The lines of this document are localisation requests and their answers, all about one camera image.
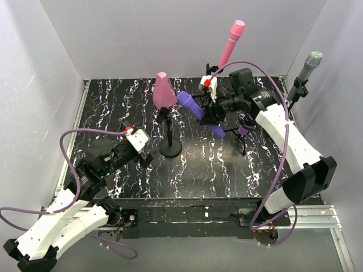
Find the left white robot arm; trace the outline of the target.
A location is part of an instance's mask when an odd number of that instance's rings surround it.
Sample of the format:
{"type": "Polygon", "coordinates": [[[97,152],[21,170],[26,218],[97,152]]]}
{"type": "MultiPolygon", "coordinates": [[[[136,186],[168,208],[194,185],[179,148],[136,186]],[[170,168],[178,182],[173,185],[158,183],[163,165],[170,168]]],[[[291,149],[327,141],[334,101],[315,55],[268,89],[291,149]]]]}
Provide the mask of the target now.
{"type": "Polygon", "coordinates": [[[21,237],[5,242],[4,250],[17,260],[20,271],[51,271],[62,254],[81,238],[98,227],[114,225],[122,220],[122,208],[111,197],[96,202],[81,217],[74,219],[73,216],[106,186],[107,176],[129,161],[140,162],[147,167],[154,158],[152,154],[142,155],[148,141],[148,138],[127,136],[118,144],[108,138],[92,142],[75,168],[81,185],[77,201],[70,208],[57,213],[76,194],[76,180],[69,177],[47,209],[48,213],[42,215],[21,237]]]}

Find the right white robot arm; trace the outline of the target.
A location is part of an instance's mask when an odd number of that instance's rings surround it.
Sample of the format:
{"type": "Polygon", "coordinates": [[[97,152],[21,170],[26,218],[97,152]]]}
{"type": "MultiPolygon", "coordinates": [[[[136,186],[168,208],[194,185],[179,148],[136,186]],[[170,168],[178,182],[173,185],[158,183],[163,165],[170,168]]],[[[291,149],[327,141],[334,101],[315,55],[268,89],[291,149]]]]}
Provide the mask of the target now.
{"type": "Polygon", "coordinates": [[[326,190],[335,172],[336,161],[331,156],[324,157],[305,140],[294,122],[287,120],[289,111],[281,102],[282,98],[274,91],[258,86],[250,69],[230,73],[233,91],[223,94],[218,90],[217,78],[212,75],[214,71],[217,67],[207,67],[201,78],[201,106],[194,102],[193,97],[184,101],[184,95],[179,95],[178,101],[193,112],[199,124],[220,138],[225,137],[220,123],[226,114],[243,112],[240,125],[247,130],[255,125],[264,129],[281,150],[281,160],[289,164],[293,174],[280,189],[265,197],[259,205],[259,216],[271,218],[281,210],[326,190]]]}

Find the purple plastic microphone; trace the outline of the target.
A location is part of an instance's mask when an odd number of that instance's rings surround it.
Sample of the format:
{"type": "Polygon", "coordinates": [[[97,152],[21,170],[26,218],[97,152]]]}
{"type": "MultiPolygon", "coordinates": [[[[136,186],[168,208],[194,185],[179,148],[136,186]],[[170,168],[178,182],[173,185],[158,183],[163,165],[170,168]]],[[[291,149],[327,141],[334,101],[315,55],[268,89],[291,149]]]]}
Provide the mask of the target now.
{"type": "MultiPolygon", "coordinates": [[[[179,105],[181,105],[183,108],[190,111],[198,120],[201,121],[201,119],[204,117],[205,112],[203,109],[194,101],[193,97],[185,92],[181,91],[176,96],[177,102],[179,105]]],[[[222,130],[222,128],[219,125],[213,125],[213,124],[207,124],[206,127],[216,136],[220,138],[225,137],[225,132],[222,130]]]]}

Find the black clip mic stand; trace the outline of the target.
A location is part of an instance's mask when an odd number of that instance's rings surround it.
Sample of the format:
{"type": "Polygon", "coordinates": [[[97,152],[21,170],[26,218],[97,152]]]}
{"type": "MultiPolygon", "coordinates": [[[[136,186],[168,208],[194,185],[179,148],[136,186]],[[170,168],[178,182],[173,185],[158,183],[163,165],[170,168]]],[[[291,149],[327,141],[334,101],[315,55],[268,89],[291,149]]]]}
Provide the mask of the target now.
{"type": "Polygon", "coordinates": [[[182,143],[179,138],[173,136],[171,125],[170,108],[161,107],[159,110],[156,122],[161,124],[165,121],[167,126],[166,139],[163,139],[159,144],[159,152],[165,158],[176,158],[182,152],[182,143]]]}

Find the pink microphone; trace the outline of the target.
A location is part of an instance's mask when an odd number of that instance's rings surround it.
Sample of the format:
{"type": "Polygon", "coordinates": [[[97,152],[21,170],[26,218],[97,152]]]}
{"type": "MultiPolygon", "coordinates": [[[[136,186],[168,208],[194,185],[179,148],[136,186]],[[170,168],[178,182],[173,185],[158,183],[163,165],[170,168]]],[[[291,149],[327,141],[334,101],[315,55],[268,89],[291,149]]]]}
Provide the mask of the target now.
{"type": "Polygon", "coordinates": [[[219,68],[221,68],[223,65],[227,64],[238,40],[242,36],[244,28],[245,28],[245,22],[242,20],[236,20],[234,22],[234,24],[232,25],[230,33],[229,33],[229,39],[226,43],[226,46],[223,50],[222,56],[218,63],[219,68]]]}

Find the silver microphone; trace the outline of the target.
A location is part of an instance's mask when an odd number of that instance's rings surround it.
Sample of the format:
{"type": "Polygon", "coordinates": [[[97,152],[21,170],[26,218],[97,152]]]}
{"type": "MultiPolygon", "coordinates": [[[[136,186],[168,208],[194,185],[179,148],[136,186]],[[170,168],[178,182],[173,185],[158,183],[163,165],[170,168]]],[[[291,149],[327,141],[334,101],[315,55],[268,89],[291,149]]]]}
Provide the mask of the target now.
{"type": "MultiPolygon", "coordinates": [[[[323,54],[319,51],[313,51],[306,57],[303,68],[297,76],[297,79],[300,81],[301,84],[307,82],[311,73],[320,65],[322,58],[323,54]]],[[[293,83],[293,86],[288,93],[287,100],[292,101],[293,96],[297,93],[297,91],[298,85],[296,83],[293,83]]]]}

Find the black folding tripod stand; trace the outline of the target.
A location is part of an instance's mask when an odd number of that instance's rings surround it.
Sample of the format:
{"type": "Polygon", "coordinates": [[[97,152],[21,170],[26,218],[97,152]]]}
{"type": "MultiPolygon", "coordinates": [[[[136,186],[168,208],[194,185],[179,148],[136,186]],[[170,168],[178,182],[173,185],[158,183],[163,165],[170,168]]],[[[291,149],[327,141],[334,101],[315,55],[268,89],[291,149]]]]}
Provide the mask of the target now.
{"type": "MultiPolygon", "coordinates": [[[[217,72],[218,70],[218,66],[217,65],[214,65],[214,66],[211,66],[210,64],[206,64],[206,72],[205,72],[205,75],[213,75],[215,72],[217,72]]],[[[194,93],[192,94],[192,97],[194,99],[194,101],[200,106],[200,101],[199,101],[199,96],[200,95],[207,95],[204,91],[200,90],[199,89],[199,85],[198,85],[198,93],[194,93]]],[[[220,87],[219,85],[217,85],[217,94],[223,94],[223,92],[221,92],[220,90],[220,87]]]]}

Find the black round-base mic stand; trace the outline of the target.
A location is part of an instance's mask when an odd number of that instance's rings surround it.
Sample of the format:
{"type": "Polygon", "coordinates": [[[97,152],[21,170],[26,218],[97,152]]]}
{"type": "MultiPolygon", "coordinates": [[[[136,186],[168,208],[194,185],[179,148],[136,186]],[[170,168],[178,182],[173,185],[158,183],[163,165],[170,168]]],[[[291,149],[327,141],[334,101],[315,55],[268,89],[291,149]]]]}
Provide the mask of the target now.
{"type": "Polygon", "coordinates": [[[306,97],[309,94],[309,91],[306,88],[306,83],[309,80],[301,81],[298,77],[295,78],[292,88],[288,93],[287,101],[290,102],[288,106],[288,111],[290,112],[293,105],[301,98],[306,97]]]}

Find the purple glitter microphone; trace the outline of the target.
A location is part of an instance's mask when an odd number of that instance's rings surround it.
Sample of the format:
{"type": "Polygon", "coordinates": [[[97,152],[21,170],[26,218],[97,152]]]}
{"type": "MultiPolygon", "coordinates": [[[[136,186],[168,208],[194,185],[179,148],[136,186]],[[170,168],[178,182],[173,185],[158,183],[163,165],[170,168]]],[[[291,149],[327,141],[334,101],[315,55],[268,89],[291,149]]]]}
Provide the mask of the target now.
{"type": "Polygon", "coordinates": [[[255,128],[255,123],[250,118],[249,115],[241,115],[238,118],[238,123],[239,123],[238,131],[240,135],[246,135],[250,131],[253,131],[255,128]]]}

